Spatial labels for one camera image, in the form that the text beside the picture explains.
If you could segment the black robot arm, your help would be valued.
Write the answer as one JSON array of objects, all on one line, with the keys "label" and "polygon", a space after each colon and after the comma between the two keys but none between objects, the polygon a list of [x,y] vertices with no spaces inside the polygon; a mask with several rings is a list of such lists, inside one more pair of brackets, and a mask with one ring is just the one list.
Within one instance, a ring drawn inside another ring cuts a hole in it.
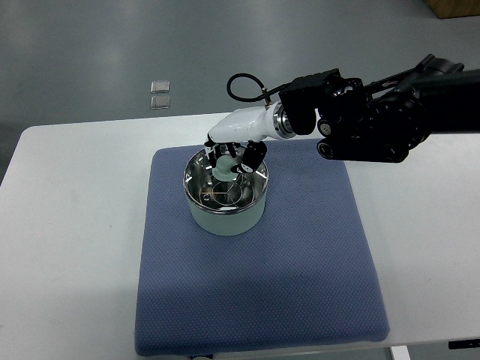
[{"label": "black robot arm", "polygon": [[479,132],[479,71],[434,55],[369,85],[338,69],[298,77],[279,96],[289,129],[318,130],[328,160],[400,163],[431,134]]}]

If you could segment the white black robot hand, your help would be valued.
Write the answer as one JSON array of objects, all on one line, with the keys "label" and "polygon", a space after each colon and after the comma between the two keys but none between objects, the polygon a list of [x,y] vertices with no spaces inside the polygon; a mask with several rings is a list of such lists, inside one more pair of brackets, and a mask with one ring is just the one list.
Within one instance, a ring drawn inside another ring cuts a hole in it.
[{"label": "white black robot hand", "polygon": [[226,146],[232,158],[237,156],[236,146],[246,142],[241,163],[232,167],[232,173],[255,172],[264,157],[267,147],[263,140],[267,137],[288,140],[296,136],[281,102],[269,107],[256,106],[237,109],[219,121],[208,133],[205,141],[205,154],[213,168],[221,156],[221,146]]}]

